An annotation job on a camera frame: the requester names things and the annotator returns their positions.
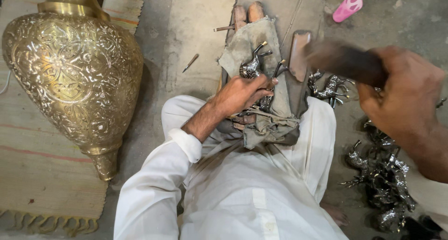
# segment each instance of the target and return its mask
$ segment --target concrete floor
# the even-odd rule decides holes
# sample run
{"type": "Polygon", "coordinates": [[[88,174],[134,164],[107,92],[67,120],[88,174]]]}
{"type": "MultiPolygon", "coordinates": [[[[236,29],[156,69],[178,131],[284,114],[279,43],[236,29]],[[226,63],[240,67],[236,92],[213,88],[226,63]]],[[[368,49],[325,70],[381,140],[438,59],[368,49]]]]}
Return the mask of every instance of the concrete floor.
{"type": "MultiPolygon", "coordinates": [[[[342,0],[325,0],[326,12],[330,13],[342,0]]],[[[385,45],[399,45],[409,48],[448,71],[448,4],[447,0],[364,0],[364,7],[341,24],[335,24],[331,15],[326,15],[325,36],[345,39],[360,47],[369,49],[385,45]]],[[[137,108],[123,146],[119,153],[119,174],[111,181],[107,191],[102,217],[98,220],[98,231],[75,237],[85,240],[110,240],[118,195],[123,183],[137,172],[148,154],[163,142],[163,132],[158,120],[157,97],[159,74],[164,63],[164,48],[167,42],[167,27],[172,0],[144,0],[140,25],[135,37],[145,58],[145,67],[137,108]]],[[[356,171],[349,169],[342,161],[347,147],[357,139],[367,138],[359,129],[364,118],[359,108],[356,89],[351,88],[351,98],[335,110],[337,119],[335,154],[328,190],[324,201],[343,209],[350,219],[344,233],[353,240],[371,239],[383,236],[398,239],[395,234],[384,234],[370,226],[369,208],[361,187],[346,189],[339,182],[350,180],[356,171]]],[[[448,96],[448,87],[443,96],[448,96]]],[[[440,119],[448,123],[448,110],[438,111],[440,119]]],[[[8,231],[6,216],[0,218],[0,239],[62,239],[61,230],[51,235],[24,235],[25,231],[8,231]]]]}

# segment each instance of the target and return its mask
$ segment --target white trousers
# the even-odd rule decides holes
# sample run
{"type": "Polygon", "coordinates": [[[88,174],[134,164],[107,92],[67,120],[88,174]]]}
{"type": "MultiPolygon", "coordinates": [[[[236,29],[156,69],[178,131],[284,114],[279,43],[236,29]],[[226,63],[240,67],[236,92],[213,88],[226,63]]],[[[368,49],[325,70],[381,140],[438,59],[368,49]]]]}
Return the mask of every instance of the white trousers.
{"type": "MultiPolygon", "coordinates": [[[[336,135],[336,118],[326,102],[308,97],[309,109],[301,117],[300,136],[294,146],[268,144],[254,148],[284,172],[303,179],[317,203],[322,200],[327,188],[328,172],[333,159],[336,135]]],[[[180,128],[203,105],[205,101],[180,95],[166,101],[162,108],[162,127],[167,138],[172,128],[180,128]]],[[[193,166],[193,173],[203,171],[201,162],[230,147],[242,147],[240,134],[222,134],[216,129],[203,143],[203,159],[193,166]]]]}

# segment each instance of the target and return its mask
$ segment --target pink container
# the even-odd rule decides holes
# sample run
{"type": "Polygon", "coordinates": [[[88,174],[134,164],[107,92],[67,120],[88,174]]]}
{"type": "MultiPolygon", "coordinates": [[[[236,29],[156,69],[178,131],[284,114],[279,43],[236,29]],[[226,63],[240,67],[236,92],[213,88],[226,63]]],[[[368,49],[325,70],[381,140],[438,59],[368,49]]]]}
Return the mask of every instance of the pink container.
{"type": "Polygon", "coordinates": [[[362,8],[362,0],[344,0],[333,13],[333,20],[342,22],[362,8]]]}

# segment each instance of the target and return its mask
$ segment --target hand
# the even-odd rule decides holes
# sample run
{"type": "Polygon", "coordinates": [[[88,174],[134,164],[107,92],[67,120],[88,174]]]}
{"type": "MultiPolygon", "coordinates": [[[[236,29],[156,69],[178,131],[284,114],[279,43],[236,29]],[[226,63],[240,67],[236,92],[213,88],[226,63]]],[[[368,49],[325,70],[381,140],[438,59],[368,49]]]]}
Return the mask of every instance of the hand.
{"type": "Polygon", "coordinates": [[[362,110],[398,145],[410,136],[429,136],[439,125],[435,105],[444,71],[407,49],[389,46],[372,51],[383,60],[389,78],[380,93],[357,83],[362,110]]]}
{"type": "Polygon", "coordinates": [[[265,75],[254,79],[234,76],[209,102],[225,118],[252,106],[262,97],[273,96],[267,89],[277,83],[277,78],[269,79],[265,75]]]}
{"type": "Polygon", "coordinates": [[[374,49],[389,78],[381,92],[357,83],[362,110],[430,180],[448,183],[448,129],[435,116],[445,72],[398,47],[374,49]]]}
{"type": "Polygon", "coordinates": [[[182,126],[182,130],[203,143],[225,117],[242,111],[262,97],[273,96],[274,93],[266,89],[277,83],[277,78],[271,80],[265,75],[255,79],[233,77],[182,126]]]}

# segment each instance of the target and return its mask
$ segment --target wooden block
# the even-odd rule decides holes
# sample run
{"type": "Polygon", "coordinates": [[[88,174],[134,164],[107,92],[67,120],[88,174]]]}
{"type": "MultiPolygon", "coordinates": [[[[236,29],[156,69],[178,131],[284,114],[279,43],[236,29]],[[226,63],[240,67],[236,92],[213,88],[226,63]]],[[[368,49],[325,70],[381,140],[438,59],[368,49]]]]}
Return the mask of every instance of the wooden block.
{"type": "Polygon", "coordinates": [[[247,25],[247,14],[243,6],[236,5],[233,8],[233,24],[235,31],[247,25]]]}
{"type": "Polygon", "coordinates": [[[294,32],[293,44],[291,45],[291,56],[289,58],[289,71],[297,81],[305,80],[307,62],[305,59],[305,45],[311,41],[311,32],[298,30],[294,32]]]}
{"type": "Polygon", "coordinates": [[[260,1],[253,2],[249,6],[247,14],[249,15],[249,17],[248,17],[249,23],[263,19],[264,18],[263,4],[260,1]]]}

